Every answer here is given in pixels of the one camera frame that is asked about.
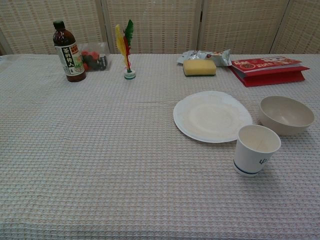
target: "plastic wrapper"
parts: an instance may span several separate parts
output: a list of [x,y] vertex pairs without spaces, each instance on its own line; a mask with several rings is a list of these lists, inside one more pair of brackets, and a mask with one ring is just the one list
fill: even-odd
[[200,51],[190,50],[184,52],[176,61],[179,64],[183,64],[188,59],[209,59],[214,62],[217,67],[231,66],[230,49],[224,51]]
[[104,71],[110,66],[110,51],[107,42],[89,42],[77,44],[81,52],[84,70]]

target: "paper cup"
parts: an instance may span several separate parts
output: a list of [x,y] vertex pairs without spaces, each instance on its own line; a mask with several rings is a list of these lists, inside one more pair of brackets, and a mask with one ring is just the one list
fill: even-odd
[[247,177],[256,176],[268,160],[281,147],[279,136],[261,125],[247,125],[238,132],[234,169]]

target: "sponge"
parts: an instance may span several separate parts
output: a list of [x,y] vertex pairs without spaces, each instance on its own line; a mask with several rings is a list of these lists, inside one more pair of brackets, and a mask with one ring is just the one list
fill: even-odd
[[213,76],[217,67],[212,60],[189,59],[183,62],[183,71],[186,76]]

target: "yellow feather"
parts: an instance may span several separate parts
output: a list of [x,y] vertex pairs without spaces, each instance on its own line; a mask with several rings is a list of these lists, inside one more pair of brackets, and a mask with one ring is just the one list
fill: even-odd
[[129,68],[128,62],[127,62],[127,52],[126,52],[126,45],[124,41],[124,35],[120,30],[119,24],[115,26],[115,38],[116,38],[116,47],[118,48],[120,53],[124,56],[124,63],[126,67]]

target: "red feather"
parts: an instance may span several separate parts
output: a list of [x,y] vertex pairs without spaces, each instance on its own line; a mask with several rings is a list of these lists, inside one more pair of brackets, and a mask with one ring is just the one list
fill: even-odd
[[126,36],[123,36],[123,41],[124,41],[124,45],[125,45],[125,54],[126,54],[126,60],[130,69],[130,62],[129,62],[129,55],[130,55],[130,46],[128,45],[128,39],[126,38]]

